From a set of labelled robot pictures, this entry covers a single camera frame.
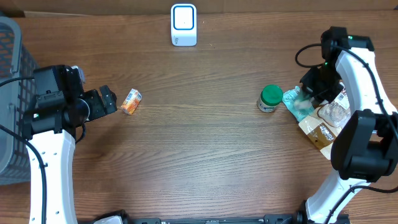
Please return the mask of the orange tissue pack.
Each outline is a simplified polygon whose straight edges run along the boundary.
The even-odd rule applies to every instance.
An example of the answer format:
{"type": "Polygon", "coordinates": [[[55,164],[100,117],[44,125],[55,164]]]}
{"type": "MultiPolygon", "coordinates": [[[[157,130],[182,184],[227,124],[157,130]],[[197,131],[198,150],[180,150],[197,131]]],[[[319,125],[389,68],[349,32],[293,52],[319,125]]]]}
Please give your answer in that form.
{"type": "Polygon", "coordinates": [[[139,103],[142,100],[142,95],[136,89],[131,89],[129,94],[127,95],[126,99],[121,105],[121,109],[129,115],[132,115],[133,112],[138,107],[139,103]]]}

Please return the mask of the cream green packet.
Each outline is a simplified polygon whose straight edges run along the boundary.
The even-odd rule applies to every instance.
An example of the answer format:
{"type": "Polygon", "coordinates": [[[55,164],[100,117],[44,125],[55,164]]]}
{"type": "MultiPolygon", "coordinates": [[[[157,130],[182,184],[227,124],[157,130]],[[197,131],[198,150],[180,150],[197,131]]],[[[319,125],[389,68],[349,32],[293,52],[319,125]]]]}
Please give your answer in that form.
{"type": "Polygon", "coordinates": [[[308,110],[312,107],[310,99],[296,99],[294,101],[294,108],[296,110],[308,110]]]}

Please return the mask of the mint green wipe packet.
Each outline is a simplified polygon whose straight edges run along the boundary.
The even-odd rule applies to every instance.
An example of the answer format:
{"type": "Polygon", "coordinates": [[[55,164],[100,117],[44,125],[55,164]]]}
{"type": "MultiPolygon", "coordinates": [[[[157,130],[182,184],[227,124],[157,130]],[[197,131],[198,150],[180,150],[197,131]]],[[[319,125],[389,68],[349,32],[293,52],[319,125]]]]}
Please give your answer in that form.
{"type": "Polygon", "coordinates": [[[282,102],[295,116],[298,122],[301,122],[301,120],[315,111],[315,108],[310,102],[309,96],[307,96],[299,86],[286,91],[283,94],[282,102]]]}

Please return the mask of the brown white snack bag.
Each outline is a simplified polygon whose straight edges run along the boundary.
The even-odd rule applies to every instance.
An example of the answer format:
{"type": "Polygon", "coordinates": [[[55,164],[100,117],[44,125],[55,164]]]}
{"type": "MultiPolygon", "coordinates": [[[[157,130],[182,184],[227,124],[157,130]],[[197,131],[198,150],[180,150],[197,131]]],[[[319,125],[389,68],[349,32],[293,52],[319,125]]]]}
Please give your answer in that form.
{"type": "Polygon", "coordinates": [[[298,125],[323,156],[330,160],[333,142],[350,117],[349,100],[343,89],[331,103],[322,103],[298,125]]]}

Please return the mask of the green lid spice jar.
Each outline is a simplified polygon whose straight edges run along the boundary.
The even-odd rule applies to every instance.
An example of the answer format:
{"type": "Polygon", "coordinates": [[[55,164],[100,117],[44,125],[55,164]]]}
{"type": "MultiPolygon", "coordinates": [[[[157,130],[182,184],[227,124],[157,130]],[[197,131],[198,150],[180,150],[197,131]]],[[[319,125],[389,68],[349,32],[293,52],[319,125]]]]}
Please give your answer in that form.
{"type": "Polygon", "coordinates": [[[277,85],[267,85],[257,99],[257,107],[265,113],[273,112],[282,102],[283,91],[277,85]]]}

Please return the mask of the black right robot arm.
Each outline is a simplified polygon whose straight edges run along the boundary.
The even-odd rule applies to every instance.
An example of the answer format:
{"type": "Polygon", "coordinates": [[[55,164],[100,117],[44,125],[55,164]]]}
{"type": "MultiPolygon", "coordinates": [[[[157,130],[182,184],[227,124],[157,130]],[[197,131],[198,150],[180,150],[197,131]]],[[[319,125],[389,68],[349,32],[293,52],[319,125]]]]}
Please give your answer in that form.
{"type": "Polygon", "coordinates": [[[324,63],[308,66],[301,78],[305,96],[332,102],[346,90],[351,117],[333,141],[332,172],[292,216],[292,223],[347,223],[342,209],[362,189],[391,175],[397,165],[397,110],[375,65],[369,37],[331,27],[321,36],[324,63]]]}

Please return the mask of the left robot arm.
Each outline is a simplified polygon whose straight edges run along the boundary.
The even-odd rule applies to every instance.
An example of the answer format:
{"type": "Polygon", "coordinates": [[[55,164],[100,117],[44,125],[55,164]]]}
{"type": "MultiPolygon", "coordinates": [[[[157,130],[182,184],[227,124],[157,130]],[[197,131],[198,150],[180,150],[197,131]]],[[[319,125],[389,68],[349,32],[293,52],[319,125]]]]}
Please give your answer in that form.
{"type": "Polygon", "coordinates": [[[104,85],[84,91],[72,85],[37,84],[35,107],[23,117],[22,138],[30,162],[30,223],[77,223],[72,165],[76,129],[116,111],[116,95],[104,85]]]}

